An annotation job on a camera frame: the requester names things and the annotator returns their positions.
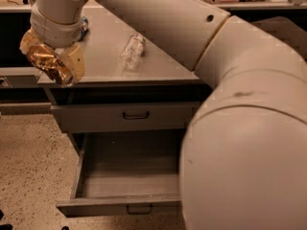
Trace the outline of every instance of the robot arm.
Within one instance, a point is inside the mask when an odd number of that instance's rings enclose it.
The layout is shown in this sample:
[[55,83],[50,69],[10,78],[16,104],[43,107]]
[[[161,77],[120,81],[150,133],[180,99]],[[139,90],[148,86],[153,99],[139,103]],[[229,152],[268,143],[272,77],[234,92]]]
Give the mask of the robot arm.
[[[73,47],[86,1],[37,0],[35,39],[24,52],[34,45],[48,46],[51,55],[55,48]],[[304,59],[199,0],[96,1],[215,88],[182,147],[187,229],[306,229]],[[68,56],[81,58],[79,51]]]

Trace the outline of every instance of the drawer handle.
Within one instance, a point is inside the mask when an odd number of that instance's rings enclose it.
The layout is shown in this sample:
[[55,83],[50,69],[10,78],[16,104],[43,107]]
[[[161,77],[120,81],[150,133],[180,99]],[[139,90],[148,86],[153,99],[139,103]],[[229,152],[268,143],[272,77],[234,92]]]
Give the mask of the drawer handle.
[[135,120],[135,119],[147,119],[150,116],[150,112],[147,111],[145,113],[139,115],[129,115],[125,111],[123,112],[123,118],[127,120]]
[[148,211],[131,211],[129,205],[127,205],[126,211],[128,215],[148,215],[152,213],[153,206],[150,204],[150,209]]

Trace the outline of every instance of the speckled floor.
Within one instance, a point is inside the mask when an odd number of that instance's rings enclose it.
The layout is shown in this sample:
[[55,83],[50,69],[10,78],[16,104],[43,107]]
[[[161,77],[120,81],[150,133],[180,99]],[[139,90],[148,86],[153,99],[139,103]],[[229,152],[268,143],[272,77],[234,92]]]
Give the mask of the speckled floor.
[[50,114],[0,118],[1,224],[14,230],[183,230],[181,214],[66,218],[56,201],[70,197],[78,156]]

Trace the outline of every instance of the desk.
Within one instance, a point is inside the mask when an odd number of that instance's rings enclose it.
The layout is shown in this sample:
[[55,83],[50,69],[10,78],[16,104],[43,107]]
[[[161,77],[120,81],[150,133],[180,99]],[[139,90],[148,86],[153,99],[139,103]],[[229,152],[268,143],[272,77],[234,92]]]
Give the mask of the desk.
[[190,120],[211,90],[149,40],[137,71],[119,56],[135,31],[99,5],[83,10],[85,76],[59,88],[38,81],[80,161],[67,217],[180,210],[178,157]]

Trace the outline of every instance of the gold foil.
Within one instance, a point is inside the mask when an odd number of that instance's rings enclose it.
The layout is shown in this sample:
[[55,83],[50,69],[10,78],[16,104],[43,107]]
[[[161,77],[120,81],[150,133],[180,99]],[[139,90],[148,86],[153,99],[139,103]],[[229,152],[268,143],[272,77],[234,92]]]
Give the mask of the gold foil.
[[59,58],[59,55],[46,44],[34,45],[26,55],[28,61],[61,86],[71,86],[73,75]]

